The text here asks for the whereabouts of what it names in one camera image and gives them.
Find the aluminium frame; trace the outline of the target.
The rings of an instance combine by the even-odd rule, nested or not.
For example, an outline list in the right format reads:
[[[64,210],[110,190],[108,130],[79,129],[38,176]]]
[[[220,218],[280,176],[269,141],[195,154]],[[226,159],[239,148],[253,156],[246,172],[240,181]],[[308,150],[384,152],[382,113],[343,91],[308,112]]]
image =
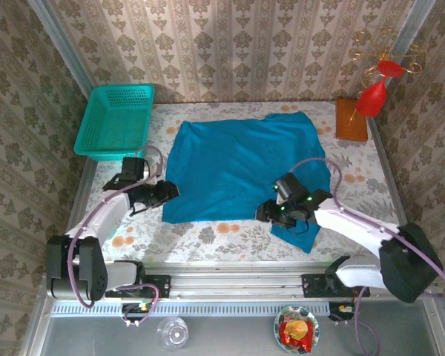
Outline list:
[[[64,28],[59,24],[56,11],[52,10],[50,0],[30,0],[30,5],[43,22],[44,28],[47,32],[51,31],[50,37],[53,43],[56,44],[62,53],[64,51],[65,63],[70,61],[71,73],[77,71],[77,82],[85,86],[84,93],[86,96],[90,95],[90,82],[84,78],[84,69],[82,64],[77,63],[77,54],[72,54],[70,49],[70,40],[65,39]],[[391,171],[387,168],[387,158],[381,149],[380,137],[377,128],[374,127],[373,119],[368,119],[368,131],[374,134],[373,139],[380,154],[380,163],[383,172],[387,174],[388,186],[390,193],[394,194],[394,205],[396,213],[401,220],[405,220],[405,215],[401,208],[400,198],[397,191],[393,188],[393,177]],[[71,210],[70,219],[67,228],[73,227],[72,224],[78,223],[84,216],[85,203],[88,202],[90,196],[92,182],[94,178],[98,163],[92,159],[86,159],[81,181],[77,190],[77,195]],[[301,281],[301,275],[307,273],[322,273],[327,268],[330,262],[315,262],[315,261],[259,261],[259,262],[184,262],[184,263],[145,263],[148,271],[151,274],[170,274],[172,276],[172,293],[171,298],[167,300],[172,303],[199,303],[199,304],[218,304],[218,303],[268,303],[269,301],[287,301],[287,300],[302,300],[301,286],[293,288],[285,296],[283,291],[289,291],[289,285],[282,282],[284,277],[286,280],[290,279],[294,282]],[[216,282],[231,281],[234,278],[234,284],[227,283],[215,284]],[[30,326],[28,326],[27,333],[24,339],[24,345],[19,353],[19,356],[42,356],[44,355],[46,338],[50,338],[50,321],[51,312],[54,303],[65,304],[67,302],[56,301],[50,299],[46,295],[46,276],[43,276],[42,286],[39,287],[38,304],[33,310],[33,317]],[[193,296],[183,295],[182,291],[186,289],[196,291]],[[427,325],[433,330],[435,339],[435,347],[438,349],[438,340],[440,346],[445,346],[445,336],[440,335],[440,331],[444,332],[445,327],[442,323],[445,317],[440,312],[439,302],[428,301],[426,303],[426,312],[429,319]]]

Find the patterned plate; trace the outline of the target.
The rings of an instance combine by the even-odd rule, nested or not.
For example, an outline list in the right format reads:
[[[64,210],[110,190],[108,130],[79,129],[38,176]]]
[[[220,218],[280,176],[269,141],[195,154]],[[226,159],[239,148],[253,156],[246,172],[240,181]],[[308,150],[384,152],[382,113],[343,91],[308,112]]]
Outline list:
[[[313,325],[313,343],[312,343],[312,349],[310,352],[303,352],[302,349],[296,349],[293,346],[285,346],[281,343],[280,336],[279,336],[279,329],[283,322],[289,321],[289,320],[305,320],[310,321]],[[285,352],[288,352],[292,355],[303,355],[311,353],[316,345],[318,344],[318,341],[320,339],[320,326],[316,319],[316,317],[307,309],[302,306],[287,306],[280,310],[280,312],[277,314],[274,320],[274,336],[279,344],[279,346],[284,350]]]

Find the wooden stand base block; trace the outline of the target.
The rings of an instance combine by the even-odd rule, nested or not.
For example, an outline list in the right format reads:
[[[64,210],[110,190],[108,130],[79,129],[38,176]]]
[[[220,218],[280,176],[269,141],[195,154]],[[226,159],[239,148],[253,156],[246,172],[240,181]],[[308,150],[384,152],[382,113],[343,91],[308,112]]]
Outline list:
[[[335,102],[337,139],[367,142],[368,131],[366,117],[356,109],[357,101],[338,98]]]

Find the clear glass cup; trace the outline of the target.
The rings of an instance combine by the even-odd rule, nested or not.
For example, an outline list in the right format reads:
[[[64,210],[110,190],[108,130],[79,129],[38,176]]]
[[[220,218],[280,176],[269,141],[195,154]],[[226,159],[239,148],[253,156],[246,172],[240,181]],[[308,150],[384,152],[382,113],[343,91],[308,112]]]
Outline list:
[[[162,320],[156,331],[160,347],[168,352],[181,349],[189,339],[186,322],[180,317],[167,317]]]

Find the red and gold ornament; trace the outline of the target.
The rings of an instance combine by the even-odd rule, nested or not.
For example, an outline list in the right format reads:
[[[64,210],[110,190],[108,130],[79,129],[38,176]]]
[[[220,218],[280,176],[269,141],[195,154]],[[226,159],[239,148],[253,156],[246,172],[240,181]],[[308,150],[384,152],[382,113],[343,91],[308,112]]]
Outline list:
[[[382,60],[391,60],[397,62],[403,68],[403,74],[416,74],[423,70],[422,65],[419,63],[419,58],[426,57],[426,51],[423,47],[417,44],[410,44],[406,50],[405,54],[394,54],[392,52],[395,42],[398,40],[399,32],[393,30],[392,28],[384,28],[379,32],[379,38],[381,40],[387,40],[391,43],[388,47],[379,47],[377,42],[372,38],[372,34],[368,30],[360,30],[353,36],[353,40],[359,43],[361,40],[370,43],[372,46],[372,51],[361,50],[357,45],[349,50],[349,58],[358,61],[365,57],[373,58],[377,60],[375,65],[372,65],[365,70],[362,75],[361,84],[363,90],[357,94],[357,99],[359,99],[362,92],[370,85],[376,83],[381,79],[381,75],[375,70],[375,66],[378,62]]]

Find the teal plastic basket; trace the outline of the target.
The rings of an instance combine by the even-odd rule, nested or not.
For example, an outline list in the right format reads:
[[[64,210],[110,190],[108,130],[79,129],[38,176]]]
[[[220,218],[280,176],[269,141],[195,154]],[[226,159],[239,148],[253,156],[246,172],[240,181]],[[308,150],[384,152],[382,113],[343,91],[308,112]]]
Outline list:
[[[94,88],[74,144],[74,153],[97,162],[132,156],[147,142],[155,88],[149,84]]]

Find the yellow wrapped snack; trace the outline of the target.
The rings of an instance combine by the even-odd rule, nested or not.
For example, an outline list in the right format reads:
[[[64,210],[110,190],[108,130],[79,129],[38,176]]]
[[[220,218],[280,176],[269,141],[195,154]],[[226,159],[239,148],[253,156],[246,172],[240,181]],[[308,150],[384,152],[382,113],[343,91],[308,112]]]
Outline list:
[[[290,320],[286,323],[284,333],[295,340],[301,340],[308,333],[308,324],[304,320]]]

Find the red snack packet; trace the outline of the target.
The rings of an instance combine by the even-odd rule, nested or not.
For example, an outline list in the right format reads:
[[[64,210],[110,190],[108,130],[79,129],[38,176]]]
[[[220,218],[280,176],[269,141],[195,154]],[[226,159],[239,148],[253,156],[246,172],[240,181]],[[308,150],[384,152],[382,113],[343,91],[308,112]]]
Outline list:
[[[303,352],[310,352],[312,350],[312,343],[313,343],[313,325],[310,321],[306,321],[308,324],[308,333],[304,338],[301,340],[295,340],[294,338],[289,337],[287,334],[284,333],[284,329],[286,327],[286,322],[283,322],[279,329],[279,336],[281,343],[285,346],[293,346],[296,349],[302,349]]]

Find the floral tablecloth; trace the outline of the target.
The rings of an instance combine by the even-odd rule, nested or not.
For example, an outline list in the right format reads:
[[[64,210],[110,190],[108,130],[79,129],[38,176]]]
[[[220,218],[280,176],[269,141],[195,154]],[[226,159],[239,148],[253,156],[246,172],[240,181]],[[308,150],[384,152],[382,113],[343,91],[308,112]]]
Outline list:
[[[155,105],[148,142],[158,148],[148,159],[168,155],[183,122],[220,119],[262,119],[271,113],[304,112],[316,128],[326,156],[342,171],[333,181],[338,199],[364,214],[395,224],[406,222],[392,174],[373,119],[368,121],[367,142],[336,138],[333,102],[264,102]],[[368,256],[369,252],[347,237],[323,229],[306,253],[253,220],[168,224],[160,209],[126,217],[102,251],[106,260],[141,260],[150,263],[181,262],[318,262],[329,263],[343,255]]]

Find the grey metal shelf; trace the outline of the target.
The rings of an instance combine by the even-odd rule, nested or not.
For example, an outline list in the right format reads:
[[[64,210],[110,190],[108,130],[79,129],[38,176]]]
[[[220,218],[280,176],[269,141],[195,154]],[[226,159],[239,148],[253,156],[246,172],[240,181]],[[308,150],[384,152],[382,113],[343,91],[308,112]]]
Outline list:
[[[350,325],[320,319],[320,339],[309,356],[362,356],[357,340],[380,356],[440,356],[426,318],[411,309],[361,313],[371,326],[360,334]],[[50,323],[39,356],[292,356],[284,352],[273,333],[271,317],[188,317],[186,344],[173,352],[157,340],[161,320],[150,318],[140,327],[125,327],[115,317],[56,318]]]

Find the blue t-shirt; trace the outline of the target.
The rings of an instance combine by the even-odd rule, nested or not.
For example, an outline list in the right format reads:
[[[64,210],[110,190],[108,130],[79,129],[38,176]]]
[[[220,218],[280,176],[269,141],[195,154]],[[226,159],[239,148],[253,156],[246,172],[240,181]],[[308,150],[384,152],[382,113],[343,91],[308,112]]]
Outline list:
[[[329,191],[331,174],[317,129],[302,112],[264,119],[183,122],[166,179],[179,196],[163,206],[165,223],[254,220],[289,171],[310,192]]]

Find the red plastic goblet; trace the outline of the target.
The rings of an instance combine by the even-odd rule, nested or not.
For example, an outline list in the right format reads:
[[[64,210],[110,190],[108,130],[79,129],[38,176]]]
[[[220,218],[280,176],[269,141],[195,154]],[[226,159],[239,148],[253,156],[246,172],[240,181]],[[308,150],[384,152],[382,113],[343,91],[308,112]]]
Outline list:
[[[399,78],[403,74],[401,65],[391,60],[378,62],[375,70],[381,75],[381,79],[368,86],[355,105],[355,110],[367,117],[377,116],[384,106],[387,97],[386,80]]]

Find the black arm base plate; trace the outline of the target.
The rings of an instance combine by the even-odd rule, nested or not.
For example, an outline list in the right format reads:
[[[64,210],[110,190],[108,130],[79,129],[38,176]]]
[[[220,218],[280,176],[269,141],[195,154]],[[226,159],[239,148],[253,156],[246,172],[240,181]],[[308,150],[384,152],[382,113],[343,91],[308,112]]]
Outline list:
[[[350,298],[357,297],[361,287],[347,287],[334,275],[303,274],[301,276],[305,298]]]
[[[106,298],[123,299],[151,299],[154,290],[151,287],[143,286],[151,284],[159,290],[159,298],[169,298],[171,290],[171,277],[169,275],[145,275],[133,285],[119,286],[105,292]]]

